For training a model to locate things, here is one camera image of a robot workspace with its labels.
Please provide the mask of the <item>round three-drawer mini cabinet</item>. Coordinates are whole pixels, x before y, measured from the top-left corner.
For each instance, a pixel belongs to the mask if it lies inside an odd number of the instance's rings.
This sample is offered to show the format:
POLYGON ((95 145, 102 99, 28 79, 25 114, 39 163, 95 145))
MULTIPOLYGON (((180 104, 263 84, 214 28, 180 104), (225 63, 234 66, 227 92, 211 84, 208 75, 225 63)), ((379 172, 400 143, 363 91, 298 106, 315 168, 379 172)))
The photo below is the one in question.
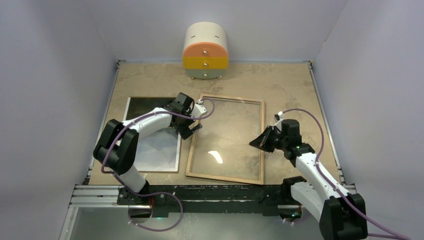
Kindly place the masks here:
POLYGON ((224 28, 209 21, 189 26, 184 38, 182 64, 191 79, 221 79, 229 66, 224 28))

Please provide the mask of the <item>black wooden picture frame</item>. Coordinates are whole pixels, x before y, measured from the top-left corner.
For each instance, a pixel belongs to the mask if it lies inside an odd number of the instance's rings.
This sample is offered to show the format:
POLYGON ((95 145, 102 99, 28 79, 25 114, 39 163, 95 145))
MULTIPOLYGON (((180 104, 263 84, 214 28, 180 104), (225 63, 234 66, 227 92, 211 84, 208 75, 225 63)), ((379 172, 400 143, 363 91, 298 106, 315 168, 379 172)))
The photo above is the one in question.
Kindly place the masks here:
POLYGON ((243 184, 264 184, 264 153, 249 145, 265 129, 265 102, 203 93, 212 115, 199 121, 185 175, 243 184))

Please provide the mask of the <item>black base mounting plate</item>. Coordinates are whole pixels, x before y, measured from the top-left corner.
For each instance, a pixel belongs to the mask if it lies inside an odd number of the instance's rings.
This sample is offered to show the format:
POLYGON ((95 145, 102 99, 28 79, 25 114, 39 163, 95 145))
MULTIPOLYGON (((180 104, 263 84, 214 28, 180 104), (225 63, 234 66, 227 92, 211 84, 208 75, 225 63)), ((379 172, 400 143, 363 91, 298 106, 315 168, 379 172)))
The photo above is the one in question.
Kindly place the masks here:
POLYGON ((281 184, 272 185, 150 185, 138 196, 121 187, 117 204, 152 207, 154 218, 170 213, 261 214, 296 221, 308 213, 281 184))

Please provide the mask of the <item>glossy photo print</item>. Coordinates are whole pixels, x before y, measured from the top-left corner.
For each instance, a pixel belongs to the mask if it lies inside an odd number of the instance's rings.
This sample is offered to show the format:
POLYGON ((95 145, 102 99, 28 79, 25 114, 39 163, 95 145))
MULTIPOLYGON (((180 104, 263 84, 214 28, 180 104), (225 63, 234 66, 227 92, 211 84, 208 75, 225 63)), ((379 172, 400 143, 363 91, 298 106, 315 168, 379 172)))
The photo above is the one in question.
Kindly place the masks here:
MULTIPOLYGON (((129 97, 123 119, 137 118, 173 100, 173 97, 129 97)), ((140 172, 178 172, 180 149, 180 135, 174 128, 163 128, 138 140, 134 165, 140 172)))

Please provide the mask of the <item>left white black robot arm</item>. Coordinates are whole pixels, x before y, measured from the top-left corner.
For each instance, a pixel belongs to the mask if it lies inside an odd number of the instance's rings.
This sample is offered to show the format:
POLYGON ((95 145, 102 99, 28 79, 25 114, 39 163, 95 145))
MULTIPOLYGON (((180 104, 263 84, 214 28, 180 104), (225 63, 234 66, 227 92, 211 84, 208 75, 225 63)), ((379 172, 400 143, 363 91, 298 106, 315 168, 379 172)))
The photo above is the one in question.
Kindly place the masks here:
POLYGON ((138 205, 149 199, 149 182, 135 166, 139 139, 162 129, 173 128, 186 140, 202 128, 199 123, 209 116, 204 99, 194 100, 180 92, 163 106, 126 121, 109 120, 95 145, 93 158, 100 162, 103 174, 111 174, 130 190, 129 197, 138 205))

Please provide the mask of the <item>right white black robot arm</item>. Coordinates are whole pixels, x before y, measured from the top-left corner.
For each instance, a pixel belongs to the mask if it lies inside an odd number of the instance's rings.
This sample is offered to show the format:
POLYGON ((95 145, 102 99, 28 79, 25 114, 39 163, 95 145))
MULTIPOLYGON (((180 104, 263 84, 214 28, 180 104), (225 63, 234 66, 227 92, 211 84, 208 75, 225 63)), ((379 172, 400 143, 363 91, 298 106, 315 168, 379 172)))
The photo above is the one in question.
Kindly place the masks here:
POLYGON ((284 157, 302 175, 286 178, 280 196, 288 204, 300 203, 318 221, 325 240, 362 240, 368 237, 365 200, 340 185, 321 166, 318 155, 302 141, 300 124, 295 119, 279 120, 269 125, 249 145, 272 153, 283 151, 284 157))

